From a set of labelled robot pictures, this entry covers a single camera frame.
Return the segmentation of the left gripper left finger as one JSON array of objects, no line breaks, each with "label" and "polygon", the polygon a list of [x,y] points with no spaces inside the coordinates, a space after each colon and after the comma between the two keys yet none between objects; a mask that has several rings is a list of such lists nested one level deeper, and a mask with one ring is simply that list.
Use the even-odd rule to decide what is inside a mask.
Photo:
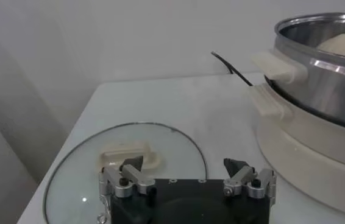
[{"label": "left gripper left finger", "polygon": [[141,195],[155,195],[156,181],[141,172],[143,156],[125,159],[118,169],[105,166],[99,173],[99,195],[107,198],[128,198],[137,192]]}]

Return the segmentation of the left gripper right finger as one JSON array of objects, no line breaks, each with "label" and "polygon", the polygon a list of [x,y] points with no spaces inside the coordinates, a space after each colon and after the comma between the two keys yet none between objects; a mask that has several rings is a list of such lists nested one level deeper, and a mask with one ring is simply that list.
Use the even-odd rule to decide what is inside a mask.
[{"label": "left gripper right finger", "polygon": [[241,195],[245,189],[250,198],[276,198],[277,177],[273,170],[262,169],[257,172],[247,162],[230,158],[224,158],[223,163],[229,174],[229,178],[223,181],[223,193],[226,197]]}]

